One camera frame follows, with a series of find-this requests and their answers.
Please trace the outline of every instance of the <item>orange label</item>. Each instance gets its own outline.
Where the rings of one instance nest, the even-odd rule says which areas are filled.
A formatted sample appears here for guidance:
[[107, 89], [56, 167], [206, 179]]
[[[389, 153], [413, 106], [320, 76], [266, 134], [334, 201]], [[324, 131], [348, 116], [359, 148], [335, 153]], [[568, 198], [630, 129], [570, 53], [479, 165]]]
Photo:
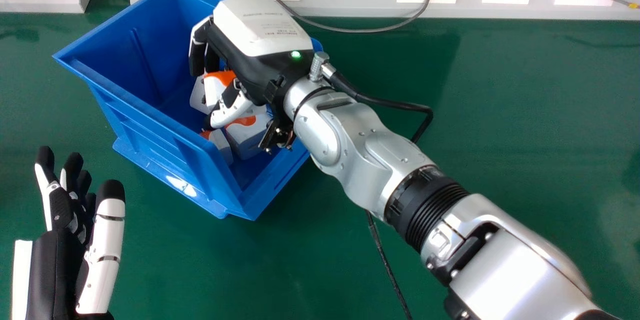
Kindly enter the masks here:
[[235, 120], [229, 122], [229, 124], [227, 124], [224, 128], [226, 129], [226, 128], [230, 127], [231, 124], [240, 124], [241, 126], [250, 127], [255, 123], [256, 123], [256, 117], [255, 116], [240, 117], [238, 119], [235, 119]]
[[205, 75], [205, 77], [210, 77], [210, 76], [217, 78], [218, 80], [220, 80], [220, 83], [224, 85], [224, 87], [227, 87], [231, 83], [233, 83], [234, 79], [236, 78], [236, 73], [230, 70], [230, 71], [209, 72], [208, 74]]

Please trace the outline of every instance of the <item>green table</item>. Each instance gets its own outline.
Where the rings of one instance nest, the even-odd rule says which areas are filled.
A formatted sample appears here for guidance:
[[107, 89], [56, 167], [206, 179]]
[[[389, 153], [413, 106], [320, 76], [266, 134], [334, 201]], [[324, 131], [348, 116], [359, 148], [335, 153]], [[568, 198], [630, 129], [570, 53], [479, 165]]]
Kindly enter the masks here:
[[[0, 317], [10, 313], [14, 240], [44, 230], [32, 162], [48, 144], [58, 163], [78, 151], [94, 179], [125, 185], [110, 306], [118, 320], [401, 318], [363, 211], [311, 161], [249, 222], [208, 215], [112, 151], [87, 86], [51, 55], [125, 4], [0, 14]], [[378, 35], [308, 30], [362, 90], [432, 105], [425, 153], [567, 252], [604, 309], [640, 319], [638, 23], [421, 19]], [[400, 134], [420, 121], [379, 113]], [[445, 288], [392, 229], [381, 226], [381, 237], [414, 317], [445, 319]]]

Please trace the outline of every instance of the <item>blue crate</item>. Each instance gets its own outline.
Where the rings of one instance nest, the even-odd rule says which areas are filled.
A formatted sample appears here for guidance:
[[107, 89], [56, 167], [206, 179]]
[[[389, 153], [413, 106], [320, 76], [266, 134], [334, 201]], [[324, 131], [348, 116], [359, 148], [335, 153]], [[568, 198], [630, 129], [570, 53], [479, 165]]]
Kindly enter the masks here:
[[293, 151], [229, 166], [199, 135], [204, 115], [189, 105], [189, 38], [219, 1], [140, 0], [54, 58], [89, 85], [117, 135], [115, 151], [217, 218], [255, 220], [309, 153], [297, 140]]

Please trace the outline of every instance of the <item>robotic hand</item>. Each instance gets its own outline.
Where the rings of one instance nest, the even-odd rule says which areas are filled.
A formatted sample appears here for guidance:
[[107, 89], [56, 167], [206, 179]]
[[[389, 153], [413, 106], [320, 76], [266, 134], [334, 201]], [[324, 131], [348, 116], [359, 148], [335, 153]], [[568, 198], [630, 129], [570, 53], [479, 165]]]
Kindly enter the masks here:
[[351, 201], [420, 254], [448, 288], [445, 310], [452, 319], [615, 319], [590, 300], [562, 251], [466, 191], [358, 102], [372, 97], [354, 90], [327, 54], [314, 53], [309, 36], [276, 3], [220, 1], [192, 36], [192, 69], [224, 60], [237, 76], [238, 94], [272, 108], [261, 149], [288, 148], [298, 137]]
[[83, 158], [72, 153], [54, 174], [54, 154], [39, 149], [35, 174], [46, 232], [15, 243], [13, 320], [112, 320], [108, 307], [122, 251], [125, 197], [119, 181], [90, 193]]

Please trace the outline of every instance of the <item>robotic arm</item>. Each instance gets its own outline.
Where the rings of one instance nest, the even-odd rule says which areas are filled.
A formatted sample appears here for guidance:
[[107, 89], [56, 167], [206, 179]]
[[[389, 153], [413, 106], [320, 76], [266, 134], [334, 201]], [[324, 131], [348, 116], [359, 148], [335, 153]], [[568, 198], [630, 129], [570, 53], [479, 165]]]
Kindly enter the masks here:
[[125, 197], [119, 181], [88, 193], [91, 176], [73, 153], [59, 179], [54, 154], [39, 149], [34, 165], [46, 232], [18, 240], [13, 261], [12, 320], [113, 320], [108, 307], [122, 252]]
[[[420, 254], [448, 288], [445, 310], [452, 319], [615, 319], [590, 300], [580, 271], [562, 251], [462, 188], [350, 96], [329, 56], [314, 53], [309, 36], [278, 5], [221, 1], [192, 36], [192, 75], [202, 74], [205, 63], [219, 67], [220, 60], [233, 70], [238, 93], [273, 110], [260, 147], [287, 148], [300, 138], [351, 201]], [[234, 120], [219, 111], [210, 118]]]

